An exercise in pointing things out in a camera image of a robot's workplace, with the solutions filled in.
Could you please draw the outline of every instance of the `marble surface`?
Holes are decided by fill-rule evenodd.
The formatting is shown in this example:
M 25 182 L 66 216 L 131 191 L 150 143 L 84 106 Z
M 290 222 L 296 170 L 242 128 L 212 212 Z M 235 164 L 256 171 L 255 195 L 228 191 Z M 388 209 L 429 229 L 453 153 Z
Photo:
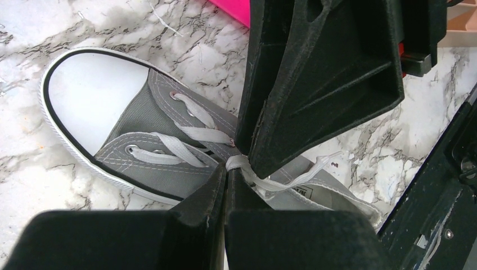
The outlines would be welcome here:
M 248 29 L 206 0 L 1 4 L 0 267 L 39 212 L 169 209 L 92 176 L 68 154 L 38 105 L 44 68 L 71 48 L 111 48 L 150 61 L 237 114 Z M 476 81 L 477 49 L 440 49 L 429 74 L 404 79 L 406 99 L 395 110 L 305 156 L 343 150 L 326 170 L 388 214 Z

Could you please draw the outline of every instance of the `black plastic part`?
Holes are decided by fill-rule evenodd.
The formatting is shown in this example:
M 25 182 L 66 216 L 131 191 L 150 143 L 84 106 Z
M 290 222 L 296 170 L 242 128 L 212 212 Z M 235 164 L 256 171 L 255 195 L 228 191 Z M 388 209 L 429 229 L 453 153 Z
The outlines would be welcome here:
M 433 254 L 426 267 L 430 270 L 462 269 L 466 262 L 477 237 L 477 205 L 474 190 L 459 182 L 465 156 L 459 153 L 476 139 L 471 121 L 477 116 L 476 95 L 474 89 L 378 234 L 398 269 L 417 269 L 426 254 Z M 416 245 L 422 237 L 425 248 Z
M 52 211 L 26 227 L 4 270 L 222 269 L 226 170 L 169 211 Z
M 227 213 L 230 270 L 391 269 L 363 215 L 272 210 L 237 169 L 229 174 Z
M 250 5 L 236 145 L 261 178 L 404 98 L 389 0 L 292 3 Z
M 430 55 L 431 66 L 435 66 L 437 43 L 447 32 L 447 0 L 402 0 L 401 4 L 404 51 Z

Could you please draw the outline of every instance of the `shoelace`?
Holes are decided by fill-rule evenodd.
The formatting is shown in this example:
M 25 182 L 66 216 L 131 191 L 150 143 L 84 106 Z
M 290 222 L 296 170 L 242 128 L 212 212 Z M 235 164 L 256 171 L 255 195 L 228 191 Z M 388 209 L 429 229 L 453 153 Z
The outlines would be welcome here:
M 174 122 L 175 125 L 180 130 L 182 130 L 182 132 L 184 132 L 186 135 L 196 141 L 223 143 L 231 147 L 235 146 L 231 137 L 229 137 L 224 132 L 218 130 L 214 119 L 203 107 L 201 107 L 192 99 L 181 93 L 171 92 L 170 97 L 174 100 L 184 102 L 187 107 L 187 112 L 205 125 L 205 128 L 184 127 L 177 122 Z M 159 165 L 177 165 L 180 163 L 189 163 L 190 165 L 198 168 L 207 167 L 207 165 L 201 160 L 199 160 L 178 138 L 160 133 L 151 134 L 158 136 L 163 142 L 164 146 L 174 155 L 167 155 L 163 152 L 149 152 L 147 150 L 140 149 L 137 146 L 129 146 L 126 150 L 136 159 L 146 163 Z M 227 160 L 226 168 L 227 170 L 241 168 L 245 179 L 250 184 L 254 183 L 255 185 L 257 185 L 259 187 L 258 191 L 263 196 L 265 196 L 266 192 L 275 194 L 276 192 L 288 190 L 290 188 L 306 184 L 321 169 L 323 169 L 323 167 L 330 161 L 331 158 L 334 158 L 340 154 L 341 151 L 329 156 L 317 157 L 316 163 L 310 168 L 310 170 L 296 177 L 288 184 L 275 182 L 271 180 L 270 177 L 268 177 L 267 179 L 260 179 L 259 177 L 257 177 L 257 175 L 255 175 L 252 168 L 250 167 L 247 156 L 244 155 L 230 157 Z

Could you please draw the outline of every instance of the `shoe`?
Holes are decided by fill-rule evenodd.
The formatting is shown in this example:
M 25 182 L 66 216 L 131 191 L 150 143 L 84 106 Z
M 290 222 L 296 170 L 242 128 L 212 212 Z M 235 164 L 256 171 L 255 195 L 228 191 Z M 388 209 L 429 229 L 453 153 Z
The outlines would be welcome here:
M 274 209 L 361 212 L 376 227 L 382 215 L 298 156 L 258 178 L 235 147 L 237 118 L 152 64 L 100 48 L 64 53 L 40 89 L 46 121 L 67 149 L 106 181 L 149 199 L 177 204 L 219 163 L 239 169 Z

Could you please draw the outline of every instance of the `pink plastic container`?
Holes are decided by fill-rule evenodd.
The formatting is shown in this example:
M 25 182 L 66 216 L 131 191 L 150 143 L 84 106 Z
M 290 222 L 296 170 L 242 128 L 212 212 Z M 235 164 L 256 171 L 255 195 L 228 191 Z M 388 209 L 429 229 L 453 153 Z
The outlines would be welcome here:
M 210 0 L 245 26 L 250 27 L 250 0 Z

